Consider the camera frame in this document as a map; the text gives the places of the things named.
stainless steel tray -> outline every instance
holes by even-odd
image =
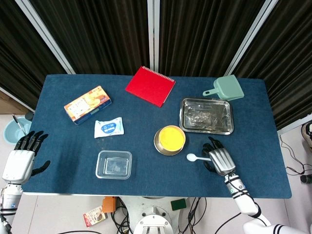
[[[232,107],[223,100],[186,98],[181,102],[180,128],[192,133],[231,134]]]

table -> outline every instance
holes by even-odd
[[[40,95],[31,130],[44,130],[35,166],[51,160],[48,169],[23,185],[28,193],[137,196],[229,197],[224,178],[205,169],[201,161],[189,162],[188,153],[201,154],[208,136],[220,140],[232,155],[236,172],[251,196],[290,198],[291,190],[279,147],[276,127],[264,81],[238,79],[245,97],[230,101],[234,132],[228,136],[186,133],[179,154],[164,156],[154,147],[154,134],[167,125],[179,125],[184,98],[203,98],[215,78],[172,77],[176,84],[161,108],[124,91],[131,76],[48,75]],[[67,116],[64,105],[102,88],[112,104],[81,125]],[[125,134],[94,139],[95,120],[122,117]],[[131,176],[127,180],[98,179],[101,150],[130,151]]]

black curtain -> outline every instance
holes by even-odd
[[[65,73],[15,1],[0,2],[0,86],[35,109],[47,74]]]
[[[263,3],[161,0],[159,71],[168,76],[223,76]]]
[[[265,80],[278,129],[312,113],[312,1],[280,0],[234,74]]]
[[[146,0],[31,0],[76,73],[149,67]]]

robotic arm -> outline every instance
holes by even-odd
[[[23,190],[21,185],[31,176],[43,172],[50,165],[46,161],[43,166],[33,169],[34,160],[38,150],[48,134],[43,131],[31,131],[22,137],[10,153],[6,162],[2,178],[7,183],[0,193],[0,234],[11,233],[11,225],[18,208]]]
[[[204,144],[202,154],[209,155],[214,167],[207,161],[204,161],[204,165],[208,171],[225,177],[224,182],[241,213],[253,217],[253,220],[243,226],[245,234],[306,234],[284,225],[271,225],[269,220],[261,213],[258,204],[249,195],[239,176],[235,174],[235,164],[229,152],[220,141],[212,137],[209,137],[209,139],[213,146],[209,143]]]

spiral binding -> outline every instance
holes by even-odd
[[[155,72],[155,71],[153,71],[153,70],[151,70],[151,69],[149,69],[149,68],[147,68],[147,67],[144,67],[144,66],[142,66],[142,67],[143,67],[145,70],[150,71],[150,72],[152,72],[152,73],[154,73],[154,74],[156,74],[156,75],[159,75],[159,76],[161,76],[161,77],[164,77],[165,79],[168,79],[168,80],[170,80],[170,81],[172,81],[172,82],[175,81],[174,79],[171,79],[170,77],[164,76],[163,74],[160,74],[160,73],[158,73],[158,72]]]

